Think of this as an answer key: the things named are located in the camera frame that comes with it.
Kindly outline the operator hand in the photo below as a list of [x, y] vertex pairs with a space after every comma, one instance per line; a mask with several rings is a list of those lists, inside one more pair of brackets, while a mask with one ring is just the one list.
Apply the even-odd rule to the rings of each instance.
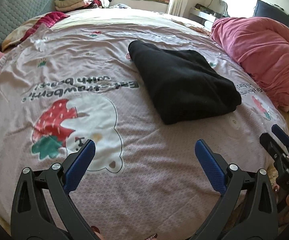
[[96, 226], [91, 226], [93, 232], [97, 235], [100, 240], [104, 240], [104, 237], [100, 234], [100, 230]]

